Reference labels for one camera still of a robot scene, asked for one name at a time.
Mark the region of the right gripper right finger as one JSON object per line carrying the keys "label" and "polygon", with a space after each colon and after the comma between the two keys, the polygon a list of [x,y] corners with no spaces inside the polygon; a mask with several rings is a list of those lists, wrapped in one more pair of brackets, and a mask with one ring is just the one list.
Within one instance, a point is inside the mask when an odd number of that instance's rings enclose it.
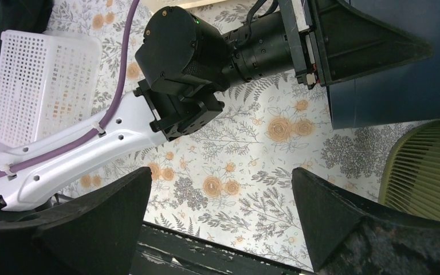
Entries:
{"label": "right gripper right finger", "polygon": [[440,274],[440,221],[406,214],[304,169],[292,191],[317,274]]}

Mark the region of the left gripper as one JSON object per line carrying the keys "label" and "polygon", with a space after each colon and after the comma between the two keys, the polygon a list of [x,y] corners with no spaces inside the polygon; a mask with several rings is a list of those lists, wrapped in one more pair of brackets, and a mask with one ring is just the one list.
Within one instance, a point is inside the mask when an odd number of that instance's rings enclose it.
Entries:
{"label": "left gripper", "polygon": [[287,70],[309,88],[317,82],[307,31],[298,28],[292,1],[257,1],[244,24],[228,33],[179,6],[165,6],[148,21],[135,58],[150,89],[178,97],[223,92]]}

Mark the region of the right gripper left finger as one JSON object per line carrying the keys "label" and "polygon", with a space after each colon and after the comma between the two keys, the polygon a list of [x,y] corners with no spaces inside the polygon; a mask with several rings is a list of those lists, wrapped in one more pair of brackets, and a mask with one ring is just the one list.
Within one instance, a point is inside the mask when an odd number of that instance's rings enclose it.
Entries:
{"label": "right gripper left finger", "polygon": [[0,221],[0,274],[128,274],[151,184],[142,167],[51,209]]}

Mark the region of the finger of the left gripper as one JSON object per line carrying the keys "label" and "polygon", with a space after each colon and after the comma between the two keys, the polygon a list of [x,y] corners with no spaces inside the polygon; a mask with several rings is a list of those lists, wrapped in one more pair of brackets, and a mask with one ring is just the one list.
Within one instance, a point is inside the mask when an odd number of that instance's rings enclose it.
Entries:
{"label": "finger of the left gripper", "polygon": [[430,42],[346,1],[308,1],[307,24],[320,85],[354,80],[430,58]]}

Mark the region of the dark blue round bin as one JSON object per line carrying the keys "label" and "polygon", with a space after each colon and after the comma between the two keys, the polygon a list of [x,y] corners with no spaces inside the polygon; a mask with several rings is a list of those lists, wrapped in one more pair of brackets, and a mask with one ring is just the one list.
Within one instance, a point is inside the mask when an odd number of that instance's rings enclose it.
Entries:
{"label": "dark blue round bin", "polygon": [[440,119],[440,1],[351,1],[381,21],[430,41],[426,60],[332,85],[334,129]]}

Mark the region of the green mesh waste bin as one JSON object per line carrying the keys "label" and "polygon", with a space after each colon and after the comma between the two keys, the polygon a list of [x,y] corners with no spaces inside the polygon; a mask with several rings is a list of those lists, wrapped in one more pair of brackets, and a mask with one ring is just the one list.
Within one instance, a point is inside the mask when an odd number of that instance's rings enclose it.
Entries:
{"label": "green mesh waste bin", "polygon": [[440,221],[440,120],[410,130],[393,145],[378,202]]}

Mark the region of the white perforated basket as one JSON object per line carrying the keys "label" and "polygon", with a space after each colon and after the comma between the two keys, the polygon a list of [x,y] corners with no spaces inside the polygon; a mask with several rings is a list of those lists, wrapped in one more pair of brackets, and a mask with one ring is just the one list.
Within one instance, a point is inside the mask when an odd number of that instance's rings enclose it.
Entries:
{"label": "white perforated basket", "polygon": [[80,33],[1,34],[0,143],[19,147],[88,119],[102,45]]}

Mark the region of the cream perforated basket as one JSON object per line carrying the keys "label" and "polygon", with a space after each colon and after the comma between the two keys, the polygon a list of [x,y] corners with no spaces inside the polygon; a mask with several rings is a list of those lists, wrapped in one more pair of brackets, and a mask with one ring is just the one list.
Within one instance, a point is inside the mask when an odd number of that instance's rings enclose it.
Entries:
{"label": "cream perforated basket", "polygon": [[151,13],[155,13],[165,6],[179,6],[184,9],[190,9],[225,1],[226,0],[140,0],[140,3],[147,7]]}

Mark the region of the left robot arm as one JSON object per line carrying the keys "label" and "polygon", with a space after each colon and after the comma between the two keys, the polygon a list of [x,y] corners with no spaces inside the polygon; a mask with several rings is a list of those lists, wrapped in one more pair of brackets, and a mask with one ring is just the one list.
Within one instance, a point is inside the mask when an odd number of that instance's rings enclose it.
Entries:
{"label": "left robot arm", "polygon": [[216,92],[287,70],[308,88],[329,86],[434,53],[429,41],[345,1],[274,1],[257,16],[263,5],[257,1],[242,26],[225,34],[184,8],[160,8],[135,54],[144,80],[124,93],[133,1],[111,105],[55,135],[0,151],[0,211],[34,210],[110,160],[200,130],[223,111]]}

